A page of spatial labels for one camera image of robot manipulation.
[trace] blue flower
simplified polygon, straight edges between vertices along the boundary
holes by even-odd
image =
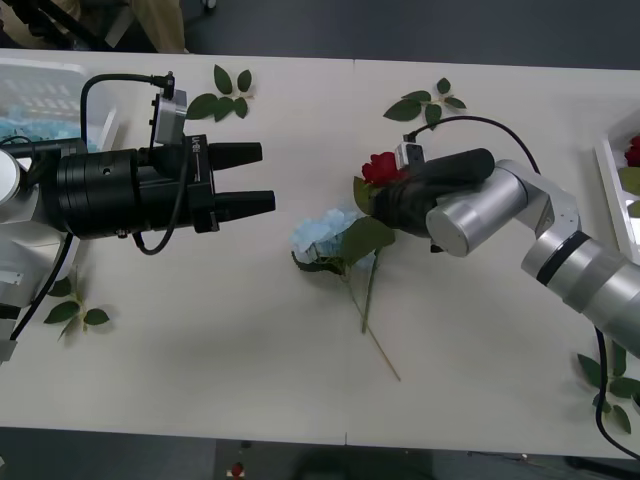
[[[338,257],[343,233],[363,215],[353,210],[331,209],[320,220],[306,219],[293,232],[289,241],[296,259],[313,263],[319,257]],[[371,268],[375,257],[370,253],[355,266]]]

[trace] black cable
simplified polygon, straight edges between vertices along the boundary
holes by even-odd
[[[180,211],[182,210],[182,200],[184,199],[184,194],[187,190],[187,173],[189,166],[189,148],[186,140],[183,137],[183,147],[184,147],[184,159],[182,162],[182,168],[180,169],[180,180],[178,185],[178,195],[176,195],[176,201],[173,204],[173,212],[171,213],[171,218],[169,220],[169,225],[167,226],[167,230],[164,232],[164,236],[157,247],[148,249],[144,245],[144,240],[142,239],[142,234],[137,232],[134,233],[133,241],[136,243],[136,246],[142,253],[145,255],[156,255],[160,253],[164,247],[167,246],[169,240],[171,240],[171,235],[173,235],[173,231],[176,228],[178,223],[178,217],[180,216]]]
[[[520,139],[520,137],[518,137],[518,135],[516,135],[515,132],[511,130],[509,127],[507,127],[506,125],[503,125],[500,122],[496,122],[495,120],[491,120],[490,118],[476,117],[474,115],[458,115],[457,117],[443,118],[442,120],[438,120],[437,122],[424,125],[418,128],[417,130],[414,130],[410,134],[405,135],[406,141],[415,142],[418,134],[424,132],[426,129],[435,127],[436,125],[442,125],[443,123],[455,122],[458,120],[472,120],[475,122],[488,123],[489,125],[493,125],[494,127],[498,127],[504,130],[505,132],[507,132],[511,136],[511,138],[513,138],[516,141],[516,143],[520,145],[520,148],[524,151],[525,155],[529,159],[529,163],[531,163],[531,167],[533,168],[533,171],[536,172],[538,175],[540,175],[540,169],[538,168],[538,164],[536,163],[535,159],[533,158],[533,155],[531,155],[531,152],[529,151],[527,146],[524,144],[524,142]]]
[[[97,83],[110,80],[141,82],[155,85],[156,78],[157,77],[150,75],[136,75],[132,73],[107,73],[104,75],[96,75],[95,77],[87,80],[87,83],[84,84],[82,92],[80,93],[80,138],[82,138],[85,145],[89,145],[87,142],[87,98],[89,97],[89,90],[91,90],[91,87]]]
[[[68,233],[64,239],[64,243],[62,244],[62,249],[60,250],[60,254],[58,255],[58,258],[55,262],[55,265],[53,266],[53,270],[51,271],[49,278],[47,278],[47,281],[44,283],[42,289],[38,292],[38,295],[33,300],[33,302],[31,302],[31,305],[29,306],[29,310],[27,310],[27,313],[25,313],[24,317],[22,317],[22,320],[20,320],[20,323],[18,324],[18,326],[15,328],[13,332],[11,332],[10,340],[18,339],[18,337],[22,333],[22,330],[24,330],[24,327],[27,326],[27,324],[31,320],[31,317],[33,317],[34,313],[36,313],[36,310],[42,303],[42,300],[44,300],[44,297],[46,297],[47,293],[49,293],[49,290],[51,290],[53,283],[56,281],[56,277],[58,276],[58,273],[60,273],[60,269],[62,268],[64,259],[67,258],[67,254],[69,253],[69,249],[71,248],[72,241],[73,241],[73,235]]]
[[[604,428],[604,423],[602,422],[602,410],[604,408],[604,402],[606,400],[605,396],[607,394],[607,383],[609,382],[609,375],[607,373],[607,347],[604,343],[604,335],[602,335],[602,332],[598,330],[597,327],[596,338],[598,339],[598,352],[600,353],[600,393],[598,394],[598,404],[596,405],[596,425],[598,426],[598,430],[605,438],[605,440],[607,440],[607,442],[609,442],[621,452],[626,453],[631,458],[635,458],[636,460],[640,461],[640,455],[620,445],[613,438],[611,438],[611,435],[609,435],[609,433]]]

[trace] flower stem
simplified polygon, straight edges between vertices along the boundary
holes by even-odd
[[[358,310],[358,313],[360,314],[360,318],[363,320],[363,323],[364,323],[364,313],[362,312],[362,309],[360,308],[360,305],[358,305],[358,301],[356,300],[356,297],[353,294],[353,289],[351,288],[351,283],[349,283],[348,279],[345,280],[344,283],[347,286],[347,290],[349,291],[349,296],[351,297],[351,301],[356,306],[356,309]],[[378,339],[373,334],[373,330],[371,330],[371,327],[369,326],[368,322],[366,323],[366,329],[369,331],[369,334],[371,335],[371,338],[373,339],[374,343],[376,344],[376,347],[378,347],[378,350],[382,354],[382,357],[384,358],[384,361],[387,362],[387,365],[389,366],[389,368],[391,369],[391,371],[393,372],[395,377],[398,379],[399,382],[401,382],[402,379],[400,378],[400,375],[398,375],[398,372],[396,371],[396,369],[394,368],[393,364],[391,363],[391,360],[389,360],[389,357],[387,357],[387,354],[382,349],[382,345],[380,345],[380,342],[378,342]]]
[[[344,280],[344,284],[347,286],[347,290],[349,291],[349,296],[351,297],[351,301],[358,309],[358,313],[360,314],[360,317],[363,317],[364,313],[362,313],[362,309],[360,308],[360,305],[358,305],[356,296],[353,294],[353,288],[351,288],[351,282],[349,282],[349,279]]]
[[[380,258],[381,248],[374,252],[375,259],[371,267],[371,275],[369,275],[369,285],[367,285],[367,298],[364,304],[364,313],[362,314],[362,334],[367,333],[369,327],[369,310],[371,308],[371,291],[373,290],[373,280],[376,276],[376,270],[378,270],[378,259]]]
[[[384,357],[384,361],[387,362],[387,365],[389,365],[389,368],[391,369],[391,371],[393,372],[393,374],[396,376],[396,378],[398,379],[399,382],[402,381],[402,379],[400,378],[400,375],[398,375],[398,372],[396,371],[395,368],[393,368],[393,364],[391,363],[391,360],[389,360],[389,357],[387,357],[387,354],[384,353],[384,350],[382,349],[382,346],[380,345],[380,342],[378,342],[378,339],[376,338],[376,336],[373,334],[373,330],[371,330],[371,327],[367,326],[367,330],[369,330],[369,334],[371,335],[371,338],[373,338],[373,341],[376,344],[376,347],[378,347],[378,350],[380,350],[380,353],[382,354],[382,356]]]

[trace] artificial flower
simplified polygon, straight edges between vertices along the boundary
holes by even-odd
[[[365,183],[384,187],[402,180],[407,176],[407,172],[398,170],[396,156],[392,152],[384,152],[380,155],[371,155],[371,163],[365,163],[362,166],[362,175]]]
[[[305,219],[289,238],[293,254],[302,263],[313,263],[321,257],[339,257],[344,231],[362,217],[352,210],[333,208],[319,220]],[[374,260],[374,254],[370,253],[355,266],[370,268]]]

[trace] floor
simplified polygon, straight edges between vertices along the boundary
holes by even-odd
[[[332,447],[143,435],[0,429],[1,480],[224,480],[240,462],[246,480],[593,480],[561,457]]]
[[[197,54],[640,69],[635,0],[218,0],[212,15],[183,0],[183,10]],[[153,51],[139,25],[120,47]],[[0,456],[1,480],[218,480],[238,461],[247,480],[594,478],[559,457],[26,429],[0,429]],[[614,463],[635,469],[616,478],[638,478],[635,463]]]

